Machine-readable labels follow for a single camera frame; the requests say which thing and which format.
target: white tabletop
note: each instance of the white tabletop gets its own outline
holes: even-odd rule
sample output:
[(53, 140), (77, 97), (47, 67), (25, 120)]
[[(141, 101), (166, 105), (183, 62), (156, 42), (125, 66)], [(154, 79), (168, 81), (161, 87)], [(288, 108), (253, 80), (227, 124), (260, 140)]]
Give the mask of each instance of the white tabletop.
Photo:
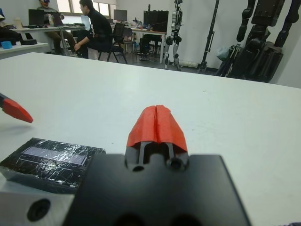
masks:
[(0, 160), (32, 137), (124, 153), (142, 110), (163, 104), (189, 154), (223, 156), (254, 226), (301, 221), (301, 89), (38, 53), (0, 68), (0, 92), (34, 118), (0, 114)]
[(42, 28), (24, 27), (22, 29), (11, 29), (11, 30), (18, 33), (34, 33), (34, 32), (53, 32), (53, 31), (59, 31), (60, 29), (64, 29), (66, 31), (76, 31), (76, 30), (85, 30), (86, 28), (81, 26), (42, 27)]
[(17, 42), (15, 46), (13, 46), (12, 48), (9, 49), (3, 49), (3, 47), (0, 47), (0, 54), (4, 54), (4, 53), (11, 53), (11, 52), (16, 52), (16, 51), (21, 51), (21, 50), (27, 50), (27, 49), (34, 49), (34, 48), (42, 48), (42, 47), (47, 47), (48, 44), (47, 43), (42, 43), (42, 42), (38, 42), (35, 45), (21, 45), (20, 42)]

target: screw hole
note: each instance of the screw hole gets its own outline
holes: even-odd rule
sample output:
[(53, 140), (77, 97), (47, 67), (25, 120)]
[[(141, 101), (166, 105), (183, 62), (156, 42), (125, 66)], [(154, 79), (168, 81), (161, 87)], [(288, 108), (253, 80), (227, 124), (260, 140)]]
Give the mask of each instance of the screw hole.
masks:
[(183, 169), (183, 162), (181, 161), (181, 159), (178, 158), (173, 158), (168, 162), (168, 166), (172, 169), (172, 170), (182, 170)]
[(140, 172), (140, 171), (142, 171), (142, 170), (144, 170), (144, 167), (143, 167), (143, 166), (136, 166), (136, 167), (133, 169), (134, 172)]
[(48, 199), (41, 199), (34, 202), (28, 210), (27, 218), (30, 221), (38, 221), (46, 216), (50, 209), (50, 201)]

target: red object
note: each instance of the red object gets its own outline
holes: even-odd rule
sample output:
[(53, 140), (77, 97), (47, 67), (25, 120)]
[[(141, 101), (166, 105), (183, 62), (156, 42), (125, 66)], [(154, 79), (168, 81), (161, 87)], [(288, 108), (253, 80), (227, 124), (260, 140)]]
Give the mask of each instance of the red object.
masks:
[(29, 123), (32, 123), (33, 119), (30, 114), (22, 108), (16, 101), (9, 98), (3, 100), (3, 111), (10, 116), (20, 119)]
[(127, 147), (139, 142), (172, 143), (187, 151), (181, 128), (163, 105), (147, 107), (141, 113), (128, 135)]

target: black jacket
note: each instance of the black jacket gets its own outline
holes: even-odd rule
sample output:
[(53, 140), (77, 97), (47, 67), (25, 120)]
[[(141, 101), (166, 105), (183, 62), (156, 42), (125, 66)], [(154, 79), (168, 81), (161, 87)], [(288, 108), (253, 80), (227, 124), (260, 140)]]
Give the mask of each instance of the black jacket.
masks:
[(87, 36), (90, 40), (109, 41), (112, 43), (112, 28), (107, 18), (97, 12), (95, 9), (90, 10), (88, 17), (91, 19), (90, 34)]

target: robot leg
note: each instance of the robot leg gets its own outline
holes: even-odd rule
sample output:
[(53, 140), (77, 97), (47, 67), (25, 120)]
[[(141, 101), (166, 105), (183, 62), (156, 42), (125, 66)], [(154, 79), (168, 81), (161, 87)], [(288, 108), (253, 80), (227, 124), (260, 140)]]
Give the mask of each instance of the robot leg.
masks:
[(173, 44), (173, 40), (170, 36), (166, 38), (165, 44), (165, 69), (167, 69), (167, 65), (169, 65), (169, 47)]
[(179, 54), (177, 54), (179, 44), (182, 41), (180, 37), (177, 37), (175, 44), (174, 44), (174, 65), (176, 66), (178, 71), (181, 71), (180, 69), (180, 60), (179, 60)]

